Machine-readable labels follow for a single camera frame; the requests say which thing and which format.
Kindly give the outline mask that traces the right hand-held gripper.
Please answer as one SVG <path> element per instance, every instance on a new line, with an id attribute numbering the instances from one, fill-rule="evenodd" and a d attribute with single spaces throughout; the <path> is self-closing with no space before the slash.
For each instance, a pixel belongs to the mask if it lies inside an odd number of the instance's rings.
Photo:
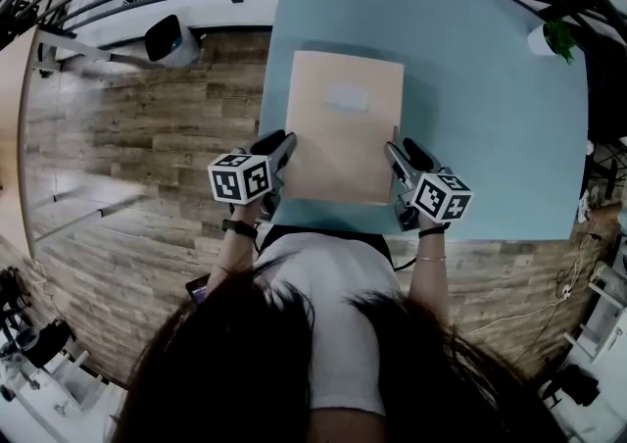
<path id="1" fill-rule="evenodd" d="M 440 164 L 430 153 L 406 137 L 402 148 L 388 141 L 384 154 L 402 187 L 395 204 L 402 232 L 418 229 L 420 214 L 443 224 L 463 218 L 474 193 L 457 175 L 434 173 Z"/>

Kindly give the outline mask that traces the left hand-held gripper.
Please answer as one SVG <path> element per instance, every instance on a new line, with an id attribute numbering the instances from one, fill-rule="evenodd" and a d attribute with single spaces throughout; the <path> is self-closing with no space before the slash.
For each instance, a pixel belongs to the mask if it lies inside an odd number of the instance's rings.
<path id="1" fill-rule="evenodd" d="M 280 202 L 281 170 L 297 146 L 284 129 L 260 135 L 251 145 L 221 154 L 208 166 L 214 199 L 230 206 L 262 200 L 258 219 L 271 222 Z"/>

